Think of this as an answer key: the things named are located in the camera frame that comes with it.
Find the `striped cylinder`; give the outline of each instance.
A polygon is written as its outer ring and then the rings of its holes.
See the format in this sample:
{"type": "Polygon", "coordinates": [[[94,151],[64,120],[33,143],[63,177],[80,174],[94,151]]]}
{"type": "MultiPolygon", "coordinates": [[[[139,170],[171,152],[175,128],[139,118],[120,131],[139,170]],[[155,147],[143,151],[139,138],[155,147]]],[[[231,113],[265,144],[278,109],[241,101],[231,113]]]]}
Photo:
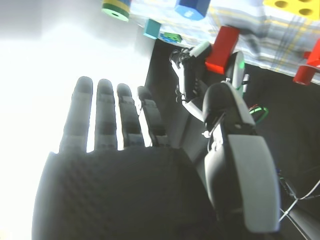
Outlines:
{"type": "Polygon", "coordinates": [[[129,20],[131,0],[103,0],[102,11],[122,21],[129,20]]]}

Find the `red toy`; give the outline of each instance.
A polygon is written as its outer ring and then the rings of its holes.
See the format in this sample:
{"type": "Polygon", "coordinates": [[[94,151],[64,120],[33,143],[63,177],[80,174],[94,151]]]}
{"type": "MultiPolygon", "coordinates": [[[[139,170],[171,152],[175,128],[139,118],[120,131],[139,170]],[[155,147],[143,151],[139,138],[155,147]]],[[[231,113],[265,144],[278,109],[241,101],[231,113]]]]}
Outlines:
{"type": "Polygon", "coordinates": [[[239,38],[240,30],[230,26],[222,26],[212,44],[211,54],[205,59],[208,71],[225,74],[228,59],[233,53],[239,38]]]}
{"type": "Polygon", "coordinates": [[[299,67],[293,81],[297,84],[309,85],[317,72],[317,68],[320,70],[320,39],[318,39],[312,51],[304,52],[303,57],[307,59],[307,65],[299,67]]]}

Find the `teal block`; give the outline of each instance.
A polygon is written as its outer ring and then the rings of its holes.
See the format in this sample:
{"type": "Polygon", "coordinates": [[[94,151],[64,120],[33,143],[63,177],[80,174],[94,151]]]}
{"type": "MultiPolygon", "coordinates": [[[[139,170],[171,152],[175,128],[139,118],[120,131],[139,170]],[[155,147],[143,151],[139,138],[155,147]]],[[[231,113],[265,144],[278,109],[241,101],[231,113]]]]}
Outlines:
{"type": "Polygon", "coordinates": [[[152,19],[148,19],[144,26],[143,35],[152,39],[157,39],[159,36],[160,27],[161,27],[161,23],[152,19]]]}

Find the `green wire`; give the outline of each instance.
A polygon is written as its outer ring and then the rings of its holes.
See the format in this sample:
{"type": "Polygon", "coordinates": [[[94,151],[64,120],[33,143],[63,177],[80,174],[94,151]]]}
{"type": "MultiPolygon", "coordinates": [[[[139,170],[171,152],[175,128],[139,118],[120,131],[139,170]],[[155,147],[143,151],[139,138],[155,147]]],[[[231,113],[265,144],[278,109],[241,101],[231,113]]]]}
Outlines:
{"type": "Polygon", "coordinates": [[[266,108],[266,107],[264,107],[264,108],[257,107],[257,108],[255,108],[255,109],[250,111],[250,114],[254,114],[254,113],[257,113],[257,112],[262,111],[262,110],[264,110],[264,114],[256,121],[257,124],[260,123],[263,119],[265,119],[266,116],[269,114],[268,108],[266,108]]]}

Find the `yellow block with holes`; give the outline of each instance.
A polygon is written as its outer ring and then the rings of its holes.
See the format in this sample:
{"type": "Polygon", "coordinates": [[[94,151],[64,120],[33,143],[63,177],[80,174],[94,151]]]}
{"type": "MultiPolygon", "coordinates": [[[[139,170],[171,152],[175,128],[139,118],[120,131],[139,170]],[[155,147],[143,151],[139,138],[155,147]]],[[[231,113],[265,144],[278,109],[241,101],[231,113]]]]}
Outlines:
{"type": "Polygon", "coordinates": [[[311,20],[320,19],[320,0],[264,0],[263,4],[311,20]]]}

